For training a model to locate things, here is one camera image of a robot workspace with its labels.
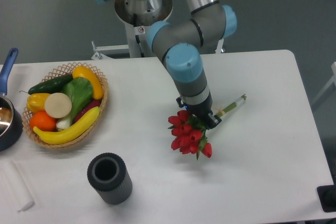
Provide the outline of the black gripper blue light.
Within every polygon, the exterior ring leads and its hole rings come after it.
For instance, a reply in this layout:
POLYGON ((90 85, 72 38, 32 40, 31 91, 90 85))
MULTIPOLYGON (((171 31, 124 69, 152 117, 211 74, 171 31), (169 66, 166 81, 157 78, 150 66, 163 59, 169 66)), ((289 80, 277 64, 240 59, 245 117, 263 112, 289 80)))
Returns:
POLYGON ((213 100, 211 96, 208 96, 206 100, 196 105, 191 105, 183 102, 181 97, 178 97, 176 101, 180 108, 185 108, 190 114, 201 118, 205 124, 205 127, 208 130, 217 127, 222 121, 222 119, 218 115, 213 114, 213 111, 211 109, 213 100))

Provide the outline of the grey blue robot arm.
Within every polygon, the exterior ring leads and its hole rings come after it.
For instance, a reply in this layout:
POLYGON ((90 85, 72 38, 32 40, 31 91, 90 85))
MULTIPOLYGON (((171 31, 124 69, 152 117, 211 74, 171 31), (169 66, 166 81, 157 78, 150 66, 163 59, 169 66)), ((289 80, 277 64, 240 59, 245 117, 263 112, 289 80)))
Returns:
POLYGON ((219 0, 186 1, 191 18, 179 25, 167 21, 172 0, 114 0, 114 9, 125 25, 130 56, 156 56, 176 85, 178 105, 212 129, 220 118, 211 109, 212 96, 198 50, 232 35, 237 18, 219 0))

